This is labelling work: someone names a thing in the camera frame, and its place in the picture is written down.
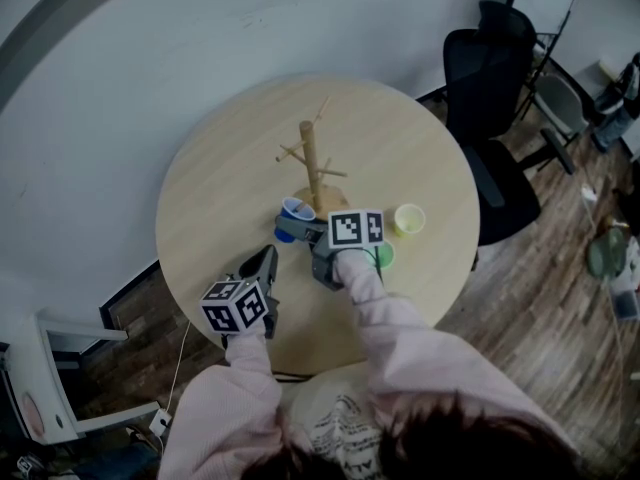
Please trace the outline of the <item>green floor fan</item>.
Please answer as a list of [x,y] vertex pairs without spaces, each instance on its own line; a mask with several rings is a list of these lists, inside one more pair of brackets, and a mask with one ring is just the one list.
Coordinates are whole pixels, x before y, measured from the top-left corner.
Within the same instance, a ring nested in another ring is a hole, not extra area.
[[587,250],[587,267],[596,279],[614,279],[626,262],[627,241],[619,228],[611,228],[596,238]]

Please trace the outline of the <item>white cabinet frame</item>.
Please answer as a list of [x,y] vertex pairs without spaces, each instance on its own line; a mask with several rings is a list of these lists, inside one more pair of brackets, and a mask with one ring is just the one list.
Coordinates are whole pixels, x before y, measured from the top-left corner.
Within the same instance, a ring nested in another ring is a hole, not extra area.
[[153,401],[124,411],[79,420],[70,403],[54,360],[49,336],[86,338],[91,341],[125,341],[124,331],[41,319],[25,320],[6,353],[9,385],[28,436],[42,445],[65,443],[89,432],[106,430],[155,414]]

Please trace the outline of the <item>blue plastic cup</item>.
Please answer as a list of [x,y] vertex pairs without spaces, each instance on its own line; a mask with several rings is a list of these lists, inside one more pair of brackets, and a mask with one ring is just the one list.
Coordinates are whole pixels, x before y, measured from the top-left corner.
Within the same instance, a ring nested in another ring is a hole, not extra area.
[[[311,222],[316,219],[316,212],[309,204],[301,199],[285,197],[282,200],[282,207],[279,216],[288,219]],[[292,235],[282,231],[278,227],[274,230],[274,236],[283,243],[292,243],[295,241],[295,238]]]

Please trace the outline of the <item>green plastic cup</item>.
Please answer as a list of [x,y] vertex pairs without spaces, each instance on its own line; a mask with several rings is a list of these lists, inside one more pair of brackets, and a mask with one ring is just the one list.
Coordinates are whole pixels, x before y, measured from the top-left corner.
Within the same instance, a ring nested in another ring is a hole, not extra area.
[[385,240],[383,244],[367,249],[370,263],[381,270],[390,268],[395,259],[395,249],[392,243]]

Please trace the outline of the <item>yellow plastic cup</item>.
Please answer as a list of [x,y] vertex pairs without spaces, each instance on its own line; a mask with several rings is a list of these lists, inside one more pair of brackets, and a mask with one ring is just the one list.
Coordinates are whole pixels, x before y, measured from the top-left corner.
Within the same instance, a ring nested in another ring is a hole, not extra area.
[[393,215],[394,232],[399,237],[408,237],[418,234],[425,225],[424,211],[412,203],[398,206]]

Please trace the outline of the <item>beige desk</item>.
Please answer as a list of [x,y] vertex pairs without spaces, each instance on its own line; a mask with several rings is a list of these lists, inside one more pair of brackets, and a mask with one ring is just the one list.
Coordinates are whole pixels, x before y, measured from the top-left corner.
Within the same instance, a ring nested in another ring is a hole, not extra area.
[[597,62],[598,68],[604,76],[611,81],[615,81],[622,76],[626,64],[614,62],[607,57],[600,58]]

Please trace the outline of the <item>clear storage box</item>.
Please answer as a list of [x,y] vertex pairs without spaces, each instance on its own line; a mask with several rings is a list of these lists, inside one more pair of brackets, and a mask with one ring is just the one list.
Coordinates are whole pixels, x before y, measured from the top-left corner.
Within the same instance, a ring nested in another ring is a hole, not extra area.
[[621,321],[640,320],[640,243],[629,241],[622,272],[609,284],[614,313]]

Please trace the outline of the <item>black mesh office chair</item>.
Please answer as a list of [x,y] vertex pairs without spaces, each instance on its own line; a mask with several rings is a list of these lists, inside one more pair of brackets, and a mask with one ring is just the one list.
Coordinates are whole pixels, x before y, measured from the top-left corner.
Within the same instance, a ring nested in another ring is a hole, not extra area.
[[541,213],[539,200],[499,140],[515,120],[521,89],[533,61],[535,29],[504,3],[479,2],[475,29],[450,32],[443,46],[446,127],[471,168],[480,207],[478,245],[510,238]]

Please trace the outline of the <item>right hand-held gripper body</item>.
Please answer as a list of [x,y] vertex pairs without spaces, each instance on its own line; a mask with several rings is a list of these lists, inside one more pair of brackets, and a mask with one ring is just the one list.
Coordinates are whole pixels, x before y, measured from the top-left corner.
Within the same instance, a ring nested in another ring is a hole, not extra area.
[[384,245],[384,213],[381,210],[358,209],[334,211],[325,224],[310,224],[304,241],[311,250],[313,277],[326,288],[339,291],[343,285],[333,279],[333,263],[343,250],[361,250],[381,271],[379,248]]

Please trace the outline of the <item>grey shell chair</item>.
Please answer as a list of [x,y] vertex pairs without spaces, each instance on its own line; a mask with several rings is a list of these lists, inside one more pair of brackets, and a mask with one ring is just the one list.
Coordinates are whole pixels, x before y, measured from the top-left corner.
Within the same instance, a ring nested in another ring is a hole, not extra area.
[[545,144],[519,162],[523,170],[558,160],[568,175],[576,168],[567,150],[587,129],[579,94],[556,74],[541,75],[534,85],[532,103],[550,123],[540,130]]

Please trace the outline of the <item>wooden cup tree stand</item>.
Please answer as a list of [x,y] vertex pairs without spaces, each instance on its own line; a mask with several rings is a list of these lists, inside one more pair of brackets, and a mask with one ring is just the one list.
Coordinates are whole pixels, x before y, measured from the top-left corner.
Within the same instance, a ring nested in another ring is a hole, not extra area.
[[327,96],[312,120],[304,120],[299,123],[300,140],[291,146],[281,145],[282,153],[276,157],[278,163],[291,157],[305,167],[308,186],[298,190],[294,197],[309,204],[315,210],[316,217],[324,221],[327,220],[330,212],[349,208],[349,202],[343,191],[324,182],[326,176],[346,178],[348,174],[331,169],[330,158],[323,166],[318,164],[315,124],[322,119],[330,101],[331,97]]

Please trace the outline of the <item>person's torso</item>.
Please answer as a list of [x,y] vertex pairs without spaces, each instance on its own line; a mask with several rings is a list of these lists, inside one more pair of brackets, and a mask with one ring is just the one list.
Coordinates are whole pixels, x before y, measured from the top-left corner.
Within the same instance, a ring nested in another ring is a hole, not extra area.
[[390,480],[380,461],[383,429],[373,396],[397,392],[365,363],[321,373],[283,389],[282,409],[307,449],[340,466],[348,480]]

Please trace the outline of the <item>person's left forearm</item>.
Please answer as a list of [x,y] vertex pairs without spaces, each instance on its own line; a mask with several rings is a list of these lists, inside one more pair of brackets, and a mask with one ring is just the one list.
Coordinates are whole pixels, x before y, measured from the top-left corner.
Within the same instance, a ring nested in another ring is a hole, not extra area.
[[272,373],[266,330],[260,324],[232,336],[226,349],[229,385],[237,396],[274,411],[281,401],[281,388]]

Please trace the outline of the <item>person's right forearm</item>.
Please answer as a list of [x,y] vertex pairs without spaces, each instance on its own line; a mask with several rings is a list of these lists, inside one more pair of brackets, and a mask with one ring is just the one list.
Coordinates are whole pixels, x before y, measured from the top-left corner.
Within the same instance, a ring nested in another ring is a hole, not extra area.
[[387,291],[364,251],[338,253],[334,277],[349,294],[359,335],[370,353],[441,346],[442,334],[426,325],[410,299]]

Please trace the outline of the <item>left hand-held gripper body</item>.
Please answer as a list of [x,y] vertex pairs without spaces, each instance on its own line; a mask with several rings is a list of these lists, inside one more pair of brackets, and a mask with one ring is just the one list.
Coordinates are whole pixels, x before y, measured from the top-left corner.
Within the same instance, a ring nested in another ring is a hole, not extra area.
[[273,338],[279,305],[271,296],[274,280],[266,274],[251,278],[228,275],[216,281],[199,301],[211,330],[218,335],[239,335],[262,321],[265,336]]

